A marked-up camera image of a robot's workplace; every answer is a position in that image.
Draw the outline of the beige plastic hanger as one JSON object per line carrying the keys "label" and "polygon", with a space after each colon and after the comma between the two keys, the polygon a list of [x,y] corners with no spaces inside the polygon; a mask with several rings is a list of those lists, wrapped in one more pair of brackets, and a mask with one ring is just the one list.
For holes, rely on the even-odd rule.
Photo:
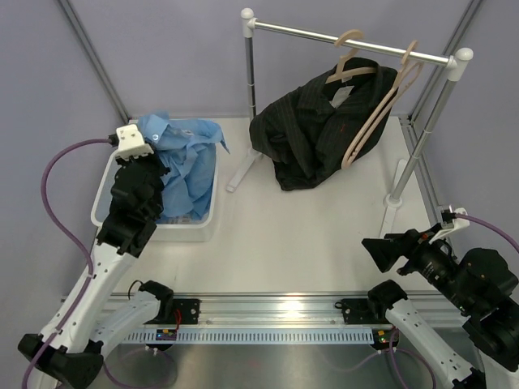
{"label": "beige plastic hanger", "polygon": [[397,71],[397,77],[394,79],[393,85],[346,149],[341,162],[341,169],[350,167],[382,119],[420,76],[424,63],[421,61],[410,61],[410,53],[417,46],[417,40],[412,41],[408,46],[401,58],[401,69]]}

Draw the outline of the light blue shirt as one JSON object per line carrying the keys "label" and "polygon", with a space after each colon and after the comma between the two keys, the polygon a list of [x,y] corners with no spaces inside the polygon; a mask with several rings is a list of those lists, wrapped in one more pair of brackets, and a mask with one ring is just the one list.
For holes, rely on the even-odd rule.
{"label": "light blue shirt", "polygon": [[137,126],[169,170],[161,177],[164,190],[159,222],[202,221],[212,201],[217,146],[228,149],[220,125],[205,119],[171,119],[159,112],[140,117]]}

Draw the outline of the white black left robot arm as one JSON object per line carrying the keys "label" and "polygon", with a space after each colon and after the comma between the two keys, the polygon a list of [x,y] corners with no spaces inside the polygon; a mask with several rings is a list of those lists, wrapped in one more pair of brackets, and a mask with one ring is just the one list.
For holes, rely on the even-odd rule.
{"label": "white black left robot arm", "polygon": [[114,287],[149,242],[162,213],[166,167],[155,155],[123,160],[111,189],[109,215],[88,252],[88,265],[49,323],[26,334],[18,350],[32,367],[70,388],[86,388],[104,360],[134,329],[175,315],[174,292],[147,281],[103,322],[99,314]]}

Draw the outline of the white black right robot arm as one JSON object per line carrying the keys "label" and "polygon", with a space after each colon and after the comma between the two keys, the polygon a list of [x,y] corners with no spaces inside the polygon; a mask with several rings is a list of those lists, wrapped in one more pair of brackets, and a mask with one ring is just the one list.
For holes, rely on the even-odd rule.
{"label": "white black right robot arm", "polygon": [[466,319],[463,329],[478,350],[483,369],[460,357],[416,310],[394,280],[376,285],[367,294],[367,312],[388,321],[418,351],[434,374],[433,383],[448,388],[516,388],[518,386],[518,304],[511,298],[518,278],[505,259],[491,249],[469,250],[455,261],[448,244],[436,238],[438,229],[411,229],[383,238],[365,238],[363,247],[381,272],[399,258],[401,276],[422,276]]}

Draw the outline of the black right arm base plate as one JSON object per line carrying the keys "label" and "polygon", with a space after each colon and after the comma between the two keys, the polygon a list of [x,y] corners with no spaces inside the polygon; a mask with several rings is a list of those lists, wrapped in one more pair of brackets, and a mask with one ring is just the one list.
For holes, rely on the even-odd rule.
{"label": "black right arm base plate", "polygon": [[343,298],[334,303],[334,308],[341,312],[344,324],[387,324],[385,318],[379,318],[370,309],[366,298]]}

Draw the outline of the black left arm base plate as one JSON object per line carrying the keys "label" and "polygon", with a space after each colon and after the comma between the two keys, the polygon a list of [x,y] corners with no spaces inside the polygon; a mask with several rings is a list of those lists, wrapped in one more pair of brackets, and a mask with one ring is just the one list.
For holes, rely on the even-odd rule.
{"label": "black left arm base plate", "polygon": [[146,324],[176,325],[177,319],[180,325],[196,325],[199,322],[200,299],[174,298],[160,304],[157,316]]}

